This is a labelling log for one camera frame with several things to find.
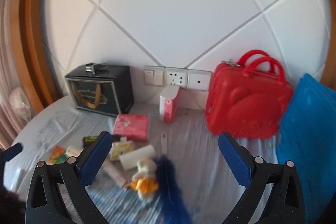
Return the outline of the blue fluffy duster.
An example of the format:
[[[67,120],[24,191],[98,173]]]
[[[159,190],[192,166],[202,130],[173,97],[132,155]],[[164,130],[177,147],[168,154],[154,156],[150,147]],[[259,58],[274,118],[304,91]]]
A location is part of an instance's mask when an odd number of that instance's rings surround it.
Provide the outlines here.
[[[155,174],[159,184],[159,201],[164,223],[192,223],[177,184],[174,164],[166,155],[160,156],[156,163]]]

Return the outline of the blue plastic storage bin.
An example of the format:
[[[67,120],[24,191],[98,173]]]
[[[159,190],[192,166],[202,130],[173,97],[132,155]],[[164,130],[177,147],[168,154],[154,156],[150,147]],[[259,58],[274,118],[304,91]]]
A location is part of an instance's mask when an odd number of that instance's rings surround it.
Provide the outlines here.
[[[315,223],[335,194],[335,91],[305,74],[280,121],[280,164],[294,162],[306,223]]]

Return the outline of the white wall switch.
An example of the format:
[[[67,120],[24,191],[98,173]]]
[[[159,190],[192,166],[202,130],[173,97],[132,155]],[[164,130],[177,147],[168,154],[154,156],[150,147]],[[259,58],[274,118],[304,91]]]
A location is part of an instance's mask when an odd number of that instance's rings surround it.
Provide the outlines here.
[[[165,79],[165,67],[149,66],[143,67],[144,81],[149,86],[163,86]]]

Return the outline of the pink tissue pack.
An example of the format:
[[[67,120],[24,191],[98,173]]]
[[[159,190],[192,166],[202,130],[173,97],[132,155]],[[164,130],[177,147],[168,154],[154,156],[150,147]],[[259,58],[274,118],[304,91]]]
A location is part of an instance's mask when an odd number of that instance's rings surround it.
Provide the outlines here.
[[[148,115],[119,114],[113,126],[113,133],[132,141],[148,141]]]
[[[179,86],[166,86],[160,94],[159,115],[163,123],[171,124],[175,121],[178,108]]]

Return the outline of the green yellow small box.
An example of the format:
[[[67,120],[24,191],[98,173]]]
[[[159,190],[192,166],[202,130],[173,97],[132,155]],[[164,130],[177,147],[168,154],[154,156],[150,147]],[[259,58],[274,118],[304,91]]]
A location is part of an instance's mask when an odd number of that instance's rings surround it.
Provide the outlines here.
[[[93,144],[98,136],[85,136],[83,137],[83,147],[89,147],[91,144]]]

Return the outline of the white tissue roll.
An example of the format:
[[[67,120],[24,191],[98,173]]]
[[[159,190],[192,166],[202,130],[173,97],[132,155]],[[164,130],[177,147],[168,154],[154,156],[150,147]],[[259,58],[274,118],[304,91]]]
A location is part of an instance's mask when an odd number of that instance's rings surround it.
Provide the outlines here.
[[[125,171],[131,170],[137,167],[137,163],[146,158],[155,158],[157,153],[152,145],[146,145],[145,147],[136,149],[129,153],[120,156],[121,166]]]

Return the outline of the white power socket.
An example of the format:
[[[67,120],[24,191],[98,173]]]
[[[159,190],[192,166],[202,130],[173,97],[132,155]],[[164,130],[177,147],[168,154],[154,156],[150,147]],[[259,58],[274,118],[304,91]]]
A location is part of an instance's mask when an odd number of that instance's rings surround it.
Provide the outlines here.
[[[165,85],[187,88],[188,70],[182,68],[165,67]]]

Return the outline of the orange green snack packet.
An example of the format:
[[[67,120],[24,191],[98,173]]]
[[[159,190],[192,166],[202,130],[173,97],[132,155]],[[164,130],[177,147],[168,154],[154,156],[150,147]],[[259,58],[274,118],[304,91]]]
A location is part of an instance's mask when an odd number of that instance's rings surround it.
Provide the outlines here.
[[[47,160],[48,165],[62,164],[67,160],[66,149],[56,145]]]

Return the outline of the metal clip on box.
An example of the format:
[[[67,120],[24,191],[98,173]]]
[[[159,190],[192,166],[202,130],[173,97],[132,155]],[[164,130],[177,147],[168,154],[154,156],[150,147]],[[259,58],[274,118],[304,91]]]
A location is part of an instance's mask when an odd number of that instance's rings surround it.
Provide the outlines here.
[[[106,70],[108,67],[107,63],[88,63],[85,65],[85,71],[95,75],[97,71]]]

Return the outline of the black gift box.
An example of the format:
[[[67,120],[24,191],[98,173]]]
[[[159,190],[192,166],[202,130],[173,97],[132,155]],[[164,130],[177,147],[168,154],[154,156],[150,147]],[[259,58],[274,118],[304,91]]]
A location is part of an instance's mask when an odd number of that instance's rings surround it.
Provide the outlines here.
[[[130,67],[109,65],[95,75],[81,65],[65,76],[74,105],[85,111],[116,117],[134,105]]]

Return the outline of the red bear plastic case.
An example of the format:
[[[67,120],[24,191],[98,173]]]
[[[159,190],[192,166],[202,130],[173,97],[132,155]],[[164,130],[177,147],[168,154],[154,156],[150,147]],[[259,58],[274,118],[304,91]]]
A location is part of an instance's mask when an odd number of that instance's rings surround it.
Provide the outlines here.
[[[248,51],[237,62],[216,67],[205,109],[207,126],[214,135],[269,139],[292,95],[281,63],[262,50]]]

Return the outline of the white duck plush toy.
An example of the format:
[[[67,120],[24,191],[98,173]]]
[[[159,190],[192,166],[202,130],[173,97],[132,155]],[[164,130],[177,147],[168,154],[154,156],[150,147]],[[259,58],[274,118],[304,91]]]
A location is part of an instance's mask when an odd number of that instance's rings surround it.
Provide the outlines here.
[[[137,192],[141,201],[152,200],[159,184],[156,179],[157,165],[151,158],[142,159],[137,163],[138,172],[133,175],[130,188]]]

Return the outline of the white cream tube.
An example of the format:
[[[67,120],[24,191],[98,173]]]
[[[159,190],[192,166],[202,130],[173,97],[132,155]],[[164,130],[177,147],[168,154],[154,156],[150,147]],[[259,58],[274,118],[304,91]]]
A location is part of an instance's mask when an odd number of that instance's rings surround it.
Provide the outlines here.
[[[120,188],[128,189],[130,187],[125,175],[111,161],[105,160],[102,164],[102,169]]]

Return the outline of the beige curtain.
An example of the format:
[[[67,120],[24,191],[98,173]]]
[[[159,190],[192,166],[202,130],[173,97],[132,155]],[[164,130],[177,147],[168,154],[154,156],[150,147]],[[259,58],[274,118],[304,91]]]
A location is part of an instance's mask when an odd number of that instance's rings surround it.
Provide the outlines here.
[[[11,146],[33,114],[14,61],[9,5],[1,0],[1,149]]]

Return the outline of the yellow green wipes pack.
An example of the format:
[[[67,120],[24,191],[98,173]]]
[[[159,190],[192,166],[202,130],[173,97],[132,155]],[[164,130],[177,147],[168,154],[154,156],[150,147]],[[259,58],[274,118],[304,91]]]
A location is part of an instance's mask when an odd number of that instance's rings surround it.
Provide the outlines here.
[[[120,160],[121,155],[134,151],[134,142],[133,141],[116,141],[112,143],[112,148],[109,152],[110,161]]]

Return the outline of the small white plastic spatula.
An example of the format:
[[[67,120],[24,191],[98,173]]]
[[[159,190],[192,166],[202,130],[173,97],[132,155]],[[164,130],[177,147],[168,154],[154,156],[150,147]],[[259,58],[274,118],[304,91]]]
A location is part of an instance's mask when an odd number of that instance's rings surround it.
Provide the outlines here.
[[[162,155],[167,155],[167,134],[165,132],[161,133],[161,151]]]

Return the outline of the white blank wall plate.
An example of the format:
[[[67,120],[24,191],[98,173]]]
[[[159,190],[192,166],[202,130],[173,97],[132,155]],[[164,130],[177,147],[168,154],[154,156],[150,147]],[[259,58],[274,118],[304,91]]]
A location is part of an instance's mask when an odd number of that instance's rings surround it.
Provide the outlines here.
[[[189,69],[187,88],[207,92],[209,90],[211,76],[211,71]]]

